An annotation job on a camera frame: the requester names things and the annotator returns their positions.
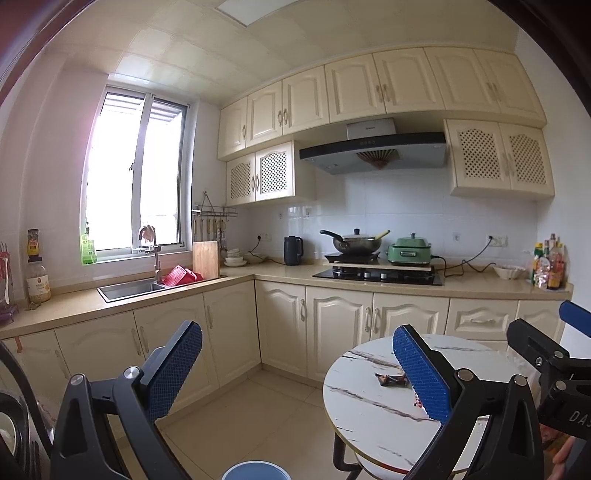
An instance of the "lattice cabinet door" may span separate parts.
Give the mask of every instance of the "lattice cabinet door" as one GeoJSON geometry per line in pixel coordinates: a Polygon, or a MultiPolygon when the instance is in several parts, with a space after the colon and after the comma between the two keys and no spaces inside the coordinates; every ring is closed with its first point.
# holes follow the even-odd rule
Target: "lattice cabinet door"
{"type": "Polygon", "coordinates": [[[257,201],[291,197],[295,194],[293,148],[293,142],[288,142],[256,152],[257,201]]]}
{"type": "Polygon", "coordinates": [[[255,201],[255,154],[226,164],[226,205],[255,201]]]}
{"type": "Polygon", "coordinates": [[[542,130],[511,124],[500,127],[513,190],[554,196],[552,168],[542,130]]]}
{"type": "Polygon", "coordinates": [[[496,122],[446,120],[456,187],[510,190],[501,130],[496,122]]]}

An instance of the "power outlet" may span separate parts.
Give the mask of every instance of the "power outlet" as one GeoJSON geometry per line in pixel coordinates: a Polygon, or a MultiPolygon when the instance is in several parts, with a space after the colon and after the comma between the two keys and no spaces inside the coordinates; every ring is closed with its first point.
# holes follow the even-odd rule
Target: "power outlet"
{"type": "Polygon", "coordinates": [[[506,247],[508,245],[508,238],[506,235],[487,235],[487,242],[489,237],[492,237],[489,247],[506,247]]]}

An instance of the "stack of bowls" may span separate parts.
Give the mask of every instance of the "stack of bowls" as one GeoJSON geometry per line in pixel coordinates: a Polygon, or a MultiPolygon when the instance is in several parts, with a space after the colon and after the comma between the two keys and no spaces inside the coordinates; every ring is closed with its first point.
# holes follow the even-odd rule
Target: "stack of bowls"
{"type": "Polygon", "coordinates": [[[227,251],[224,264],[227,267],[242,267],[246,265],[246,260],[244,260],[239,248],[232,248],[227,251]]]}

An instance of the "wooden board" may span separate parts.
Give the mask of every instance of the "wooden board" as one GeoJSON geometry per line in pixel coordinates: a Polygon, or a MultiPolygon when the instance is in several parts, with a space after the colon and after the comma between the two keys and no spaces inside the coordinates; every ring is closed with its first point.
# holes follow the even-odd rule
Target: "wooden board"
{"type": "Polygon", "coordinates": [[[220,262],[217,242],[193,243],[193,271],[200,273],[204,280],[219,278],[220,262]]]}

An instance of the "faucet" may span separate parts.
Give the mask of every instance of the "faucet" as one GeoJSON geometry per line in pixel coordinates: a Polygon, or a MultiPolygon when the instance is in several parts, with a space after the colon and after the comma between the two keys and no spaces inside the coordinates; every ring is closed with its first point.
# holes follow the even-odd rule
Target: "faucet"
{"type": "Polygon", "coordinates": [[[162,282],[162,271],[160,270],[160,259],[158,258],[158,252],[162,250],[162,247],[156,243],[156,229],[152,225],[145,225],[139,229],[139,241],[141,243],[142,238],[148,242],[152,242],[154,246],[150,249],[149,247],[145,250],[147,254],[154,253],[154,276],[156,277],[156,283],[162,282]]]}

